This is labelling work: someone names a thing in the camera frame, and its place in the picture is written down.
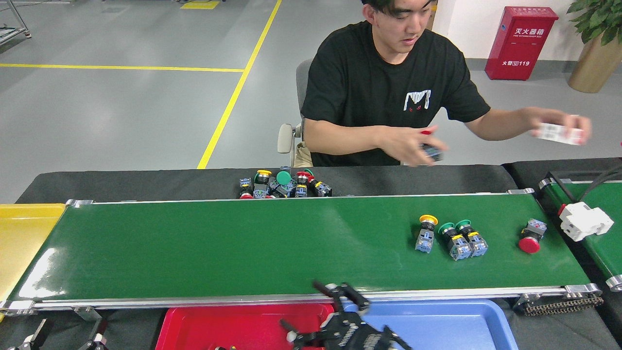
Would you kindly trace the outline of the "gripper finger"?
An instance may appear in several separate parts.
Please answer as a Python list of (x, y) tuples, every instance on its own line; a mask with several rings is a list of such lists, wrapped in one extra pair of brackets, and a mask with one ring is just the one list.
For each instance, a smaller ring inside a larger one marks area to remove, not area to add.
[(108, 350), (106, 346), (107, 340), (103, 336), (107, 328), (107, 320), (102, 318), (96, 321), (89, 335), (89, 340), (84, 343), (81, 350)]
[(49, 321), (42, 319), (37, 330), (27, 336), (19, 346), (8, 347), (8, 350), (39, 350), (49, 336)]

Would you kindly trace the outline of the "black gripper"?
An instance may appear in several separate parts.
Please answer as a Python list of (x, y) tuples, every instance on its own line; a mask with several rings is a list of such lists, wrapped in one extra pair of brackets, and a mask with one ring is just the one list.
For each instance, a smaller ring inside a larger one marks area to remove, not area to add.
[[(333, 298), (334, 312), (321, 324), (317, 332), (299, 332), (285, 319), (279, 323), (287, 331), (286, 340), (293, 350), (304, 347), (324, 347), (327, 350), (395, 350), (400, 347), (410, 350), (411, 346), (389, 326), (378, 330), (362, 319), (370, 301), (348, 283), (323, 284), (312, 281), (313, 287), (327, 297)], [(356, 304), (357, 312), (345, 312), (341, 297)]]

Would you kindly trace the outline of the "person's right hand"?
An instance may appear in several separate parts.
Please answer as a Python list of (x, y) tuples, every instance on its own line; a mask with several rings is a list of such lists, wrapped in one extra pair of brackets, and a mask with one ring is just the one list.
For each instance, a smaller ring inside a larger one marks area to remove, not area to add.
[(433, 165), (433, 158), (426, 154), (422, 144), (443, 149), (444, 144), (433, 137), (437, 129), (437, 125), (427, 128), (386, 127), (380, 138), (380, 149), (408, 166)]

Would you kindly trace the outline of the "person's left hand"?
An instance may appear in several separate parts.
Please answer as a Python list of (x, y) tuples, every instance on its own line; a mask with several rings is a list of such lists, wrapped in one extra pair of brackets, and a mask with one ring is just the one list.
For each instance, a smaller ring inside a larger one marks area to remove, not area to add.
[(591, 120), (582, 115), (568, 114), (558, 109), (527, 109), (531, 135), (541, 140), (568, 145), (583, 145), (592, 136)]

